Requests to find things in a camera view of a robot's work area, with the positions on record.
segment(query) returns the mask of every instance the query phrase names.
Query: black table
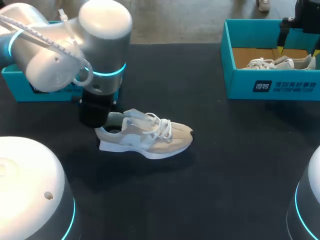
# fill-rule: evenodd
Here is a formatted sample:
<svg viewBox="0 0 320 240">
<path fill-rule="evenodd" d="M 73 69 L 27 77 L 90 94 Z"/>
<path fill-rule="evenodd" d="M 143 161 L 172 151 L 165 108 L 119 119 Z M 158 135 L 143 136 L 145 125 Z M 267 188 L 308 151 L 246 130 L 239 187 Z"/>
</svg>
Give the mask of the black table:
<svg viewBox="0 0 320 240">
<path fill-rule="evenodd" d="M 320 146 L 317 102 L 227 100 L 219 44 L 132 45 L 120 101 L 195 131 L 164 160 L 97 149 L 64 103 L 16 103 L 0 80 L 0 136 L 60 159 L 83 240 L 286 240 L 287 206 Z"/>
</svg>

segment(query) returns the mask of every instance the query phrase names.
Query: shoelace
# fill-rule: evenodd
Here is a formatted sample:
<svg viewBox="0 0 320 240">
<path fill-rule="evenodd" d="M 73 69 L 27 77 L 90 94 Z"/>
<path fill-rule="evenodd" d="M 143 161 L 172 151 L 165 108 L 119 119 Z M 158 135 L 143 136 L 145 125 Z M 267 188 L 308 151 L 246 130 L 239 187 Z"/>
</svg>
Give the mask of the shoelace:
<svg viewBox="0 0 320 240">
<path fill-rule="evenodd" d="M 247 67 L 256 68 L 256 69 L 276 69 L 277 67 L 272 64 L 273 60 L 266 59 L 264 60 L 262 57 L 260 59 L 253 59 L 249 62 Z"/>
<path fill-rule="evenodd" d="M 157 115 L 147 112 L 146 115 L 153 117 L 152 121 L 155 124 L 159 122 L 159 127 L 154 131 L 143 131 L 142 133 L 145 135 L 153 134 L 153 138 L 149 144 L 154 142 L 157 138 L 161 139 L 170 139 L 172 137 L 172 125 L 171 121 L 168 119 L 160 119 Z"/>
</svg>

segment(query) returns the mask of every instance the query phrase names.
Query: sneaker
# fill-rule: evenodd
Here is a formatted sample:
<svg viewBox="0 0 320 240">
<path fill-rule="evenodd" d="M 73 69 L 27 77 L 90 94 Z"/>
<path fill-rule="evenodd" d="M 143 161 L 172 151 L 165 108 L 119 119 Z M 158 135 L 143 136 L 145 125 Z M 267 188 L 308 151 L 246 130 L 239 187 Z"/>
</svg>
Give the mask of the sneaker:
<svg viewBox="0 0 320 240">
<path fill-rule="evenodd" d="M 257 0 L 258 8 L 263 13 L 270 11 L 270 0 Z"/>
<path fill-rule="evenodd" d="M 136 109 L 124 113 L 111 112 L 105 126 L 96 128 L 95 133 L 102 151 L 134 151 L 148 159 L 164 159 L 179 154 L 193 141 L 190 127 Z"/>
<path fill-rule="evenodd" d="M 316 58 L 311 54 L 306 58 L 292 59 L 287 56 L 282 56 L 277 60 L 271 59 L 253 59 L 243 69 L 282 69 L 282 70 L 315 70 Z"/>
</svg>

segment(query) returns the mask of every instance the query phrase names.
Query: blue led ring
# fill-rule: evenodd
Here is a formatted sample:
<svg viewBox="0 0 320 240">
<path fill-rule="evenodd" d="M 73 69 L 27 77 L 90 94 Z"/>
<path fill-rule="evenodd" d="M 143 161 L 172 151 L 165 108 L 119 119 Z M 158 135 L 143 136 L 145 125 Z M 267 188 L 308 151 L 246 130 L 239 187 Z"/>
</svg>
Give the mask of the blue led ring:
<svg viewBox="0 0 320 240">
<path fill-rule="evenodd" d="M 68 230 L 66 231 L 65 235 L 63 236 L 63 238 L 61 240 L 65 240 L 66 237 L 68 236 L 68 234 L 69 234 L 69 232 L 71 230 L 71 227 L 74 224 L 75 216 L 76 216 L 76 201 L 75 201 L 75 199 L 73 199 L 73 216 L 72 216 L 72 220 L 70 222 L 70 226 L 69 226 Z"/>
<path fill-rule="evenodd" d="M 302 225 L 304 226 L 305 230 L 311 235 L 311 237 L 313 237 L 314 240 L 318 240 L 318 238 L 316 238 L 315 235 L 313 235 L 313 233 L 309 230 L 309 228 L 307 227 L 307 225 L 305 224 L 305 222 L 302 220 L 302 217 L 300 215 L 300 212 L 299 212 L 299 209 L 298 209 L 298 204 L 297 204 L 297 192 L 298 192 L 298 187 L 299 187 L 299 183 L 298 183 L 298 186 L 296 186 L 296 190 L 295 190 L 295 196 L 294 196 L 294 202 L 295 202 L 295 209 L 296 209 L 296 212 L 299 216 L 299 219 L 302 223 Z"/>
<path fill-rule="evenodd" d="M 125 68 L 126 68 L 126 63 L 123 65 L 122 68 L 120 68 L 118 71 L 114 71 L 114 72 L 110 72 L 110 73 L 101 73 L 101 72 L 96 72 L 94 71 L 93 74 L 94 75 L 97 75 L 97 76 L 102 76 L 102 77 L 111 77 L 111 76 L 114 76 L 114 75 L 117 75 L 119 73 L 121 73 Z"/>
<path fill-rule="evenodd" d="M 33 23 L 33 24 L 29 24 L 28 27 L 31 28 L 31 27 L 41 27 L 41 26 L 46 26 L 45 23 Z M 11 49 L 12 49 L 12 45 L 14 44 L 14 41 L 17 39 L 17 37 L 19 37 L 20 34 L 22 34 L 25 30 L 23 29 L 19 29 L 13 36 L 12 38 L 10 39 L 10 42 L 9 42 L 9 45 L 8 45 L 8 52 L 9 52 L 9 55 L 10 57 L 12 57 L 12 54 L 11 54 Z"/>
</svg>

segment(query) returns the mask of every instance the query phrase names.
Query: shoe box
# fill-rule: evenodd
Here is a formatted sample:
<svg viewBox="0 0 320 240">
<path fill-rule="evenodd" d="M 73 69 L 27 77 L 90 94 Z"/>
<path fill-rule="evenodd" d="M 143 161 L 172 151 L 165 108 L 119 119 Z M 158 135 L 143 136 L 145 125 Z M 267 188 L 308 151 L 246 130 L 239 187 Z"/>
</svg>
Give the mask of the shoe box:
<svg viewBox="0 0 320 240">
<path fill-rule="evenodd" d="M 82 96 L 83 88 L 73 83 L 55 92 L 41 92 L 28 82 L 24 73 L 16 64 L 5 67 L 1 73 L 17 102 L 67 102 L 71 101 L 73 97 Z M 118 100 L 118 96 L 119 91 L 114 94 L 115 101 Z"/>
<path fill-rule="evenodd" d="M 281 20 L 227 19 L 221 41 L 225 91 L 229 99 L 320 101 L 320 61 L 316 70 L 243 69 L 253 59 L 311 54 L 318 34 L 290 29 L 283 53 L 277 50 Z"/>
</svg>

